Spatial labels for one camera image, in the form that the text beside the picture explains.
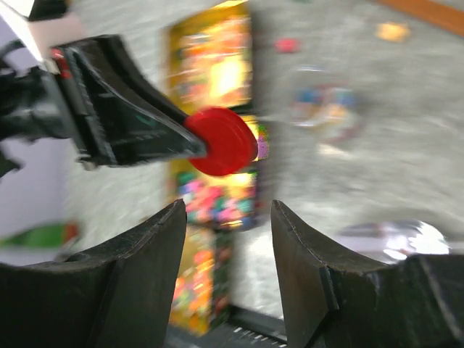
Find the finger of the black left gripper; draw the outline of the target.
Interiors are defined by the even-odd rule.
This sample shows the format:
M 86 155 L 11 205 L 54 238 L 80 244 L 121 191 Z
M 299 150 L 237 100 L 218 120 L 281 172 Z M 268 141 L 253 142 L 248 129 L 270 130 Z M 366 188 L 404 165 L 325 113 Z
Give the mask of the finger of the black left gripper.
M 203 157 L 198 136 L 139 96 L 100 54 L 68 51 L 79 113 L 95 136 L 101 163 L 130 167 L 176 157 Z
M 94 38 L 112 69 L 136 94 L 177 123 L 184 123 L 188 115 L 156 89 L 137 68 L 122 37 L 102 35 Z

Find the red jar lid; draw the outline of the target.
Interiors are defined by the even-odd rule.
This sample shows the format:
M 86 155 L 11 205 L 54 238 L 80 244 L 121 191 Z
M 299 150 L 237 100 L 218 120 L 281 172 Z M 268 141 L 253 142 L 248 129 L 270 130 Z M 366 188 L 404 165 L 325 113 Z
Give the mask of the red jar lid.
M 233 111 L 209 107 L 187 117 L 186 129 L 206 144 L 206 154 L 189 162 L 200 172 L 226 176 L 247 167 L 258 155 L 257 140 L 249 126 Z

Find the silver metal scoop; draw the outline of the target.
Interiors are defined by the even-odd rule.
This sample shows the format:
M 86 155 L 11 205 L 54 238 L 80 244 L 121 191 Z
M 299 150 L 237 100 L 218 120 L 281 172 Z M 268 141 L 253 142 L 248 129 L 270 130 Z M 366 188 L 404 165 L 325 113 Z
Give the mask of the silver metal scoop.
M 386 221 L 351 225 L 335 235 L 343 246 L 387 264 L 413 254 L 449 254 L 444 235 L 420 220 Z

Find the gold tin of stick candies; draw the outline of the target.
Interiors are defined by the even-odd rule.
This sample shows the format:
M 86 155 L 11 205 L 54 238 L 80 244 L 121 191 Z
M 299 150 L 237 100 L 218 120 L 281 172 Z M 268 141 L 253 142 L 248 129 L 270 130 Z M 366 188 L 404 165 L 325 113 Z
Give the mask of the gold tin of stick candies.
M 252 108 L 252 14 L 247 1 L 223 1 L 167 31 L 167 92 L 189 114 L 203 107 Z

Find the gold tin of gummy candies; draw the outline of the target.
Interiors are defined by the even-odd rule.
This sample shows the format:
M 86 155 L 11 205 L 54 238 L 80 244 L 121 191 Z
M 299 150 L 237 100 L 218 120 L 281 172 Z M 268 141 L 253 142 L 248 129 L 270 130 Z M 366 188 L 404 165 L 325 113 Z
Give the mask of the gold tin of gummy candies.
M 170 324 L 201 336 L 230 312 L 232 233 L 189 225 L 175 282 Z

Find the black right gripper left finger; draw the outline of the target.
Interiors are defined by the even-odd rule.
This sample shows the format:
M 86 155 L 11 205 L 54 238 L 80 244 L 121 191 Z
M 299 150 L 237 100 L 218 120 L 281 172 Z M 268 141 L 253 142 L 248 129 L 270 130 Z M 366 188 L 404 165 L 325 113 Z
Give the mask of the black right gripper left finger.
M 62 262 L 1 266 L 3 347 L 161 347 L 186 235 L 182 200 Z

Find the clear glass jar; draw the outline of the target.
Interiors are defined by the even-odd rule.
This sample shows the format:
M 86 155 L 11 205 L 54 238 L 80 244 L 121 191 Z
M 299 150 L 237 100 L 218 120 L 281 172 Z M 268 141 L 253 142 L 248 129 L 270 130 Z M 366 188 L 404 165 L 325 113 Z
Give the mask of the clear glass jar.
M 341 76 L 299 66 L 290 75 L 288 121 L 333 145 L 358 135 L 366 116 L 360 97 Z

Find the gold tin of star candies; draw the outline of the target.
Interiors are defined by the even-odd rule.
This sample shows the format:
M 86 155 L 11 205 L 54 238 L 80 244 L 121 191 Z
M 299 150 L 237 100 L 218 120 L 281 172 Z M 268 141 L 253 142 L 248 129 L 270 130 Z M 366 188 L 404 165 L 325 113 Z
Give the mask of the gold tin of star candies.
M 268 156 L 268 131 L 254 115 L 241 118 L 258 144 L 258 155 L 248 167 L 216 177 L 201 173 L 187 159 L 168 165 L 168 199 L 184 200 L 187 222 L 192 225 L 248 230 L 257 223 L 260 161 Z

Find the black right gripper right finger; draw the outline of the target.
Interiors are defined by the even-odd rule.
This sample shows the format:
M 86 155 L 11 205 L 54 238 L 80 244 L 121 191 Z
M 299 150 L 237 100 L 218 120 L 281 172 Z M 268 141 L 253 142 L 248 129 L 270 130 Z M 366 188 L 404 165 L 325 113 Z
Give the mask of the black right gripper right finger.
M 387 265 L 315 230 L 283 202 L 271 230 L 290 347 L 461 347 L 463 257 Z

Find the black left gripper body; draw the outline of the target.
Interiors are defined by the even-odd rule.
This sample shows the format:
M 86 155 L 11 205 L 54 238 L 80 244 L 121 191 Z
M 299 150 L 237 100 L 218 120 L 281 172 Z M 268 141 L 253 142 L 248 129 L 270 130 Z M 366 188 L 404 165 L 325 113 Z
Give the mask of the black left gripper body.
M 64 89 L 52 74 L 39 66 L 21 74 L 7 62 L 8 54 L 24 48 L 19 39 L 1 46 L 1 140 L 70 138 L 80 163 L 91 169 L 108 165 L 99 137 L 71 112 Z

